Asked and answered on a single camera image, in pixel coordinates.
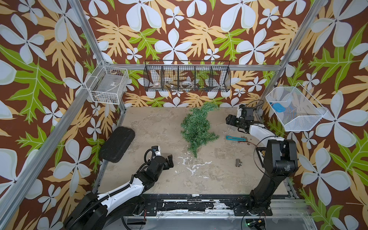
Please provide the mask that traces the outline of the small green christmas tree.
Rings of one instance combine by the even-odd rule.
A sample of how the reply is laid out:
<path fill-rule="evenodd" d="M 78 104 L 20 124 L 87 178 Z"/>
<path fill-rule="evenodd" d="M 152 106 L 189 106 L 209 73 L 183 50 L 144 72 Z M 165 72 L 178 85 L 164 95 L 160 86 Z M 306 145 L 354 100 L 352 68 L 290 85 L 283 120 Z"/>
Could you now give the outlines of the small green christmas tree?
<path fill-rule="evenodd" d="M 202 146 L 210 142 L 214 142 L 219 138 L 219 135 L 210 132 L 211 124 L 208 121 L 209 112 L 218 110 L 216 103 L 206 102 L 201 107 L 191 108 L 190 113 L 183 119 L 181 123 L 181 135 L 188 143 L 188 151 L 195 158 L 198 156 L 198 151 Z"/>

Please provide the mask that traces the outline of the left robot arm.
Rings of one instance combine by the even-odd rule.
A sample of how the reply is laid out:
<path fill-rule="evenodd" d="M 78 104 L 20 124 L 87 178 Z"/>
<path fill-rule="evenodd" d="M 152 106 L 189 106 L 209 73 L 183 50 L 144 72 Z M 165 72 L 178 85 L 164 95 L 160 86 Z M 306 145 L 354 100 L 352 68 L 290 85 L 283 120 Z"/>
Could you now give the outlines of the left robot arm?
<path fill-rule="evenodd" d="M 174 167 L 172 155 L 155 155 L 132 175 L 131 180 L 107 193 L 90 192 L 64 220 L 66 230 L 101 230 L 107 217 L 129 200 L 139 197 L 158 181 L 162 171 Z"/>

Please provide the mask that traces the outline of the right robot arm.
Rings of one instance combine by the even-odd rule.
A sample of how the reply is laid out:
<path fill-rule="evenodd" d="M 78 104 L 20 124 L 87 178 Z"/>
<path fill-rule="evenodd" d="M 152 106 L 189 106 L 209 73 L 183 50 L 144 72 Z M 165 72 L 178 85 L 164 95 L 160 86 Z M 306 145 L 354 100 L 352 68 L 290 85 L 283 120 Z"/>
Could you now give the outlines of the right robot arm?
<path fill-rule="evenodd" d="M 251 215 L 256 215 L 268 209 L 271 198 L 278 186 L 298 170 L 297 146 L 294 140 L 279 137 L 261 123 L 228 115 L 226 124 L 243 129 L 245 133 L 255 137 L 259 144 L 265 145 L 263 157 L 263 177 L 258 186 L 249 194 L 246 203 Z"/>

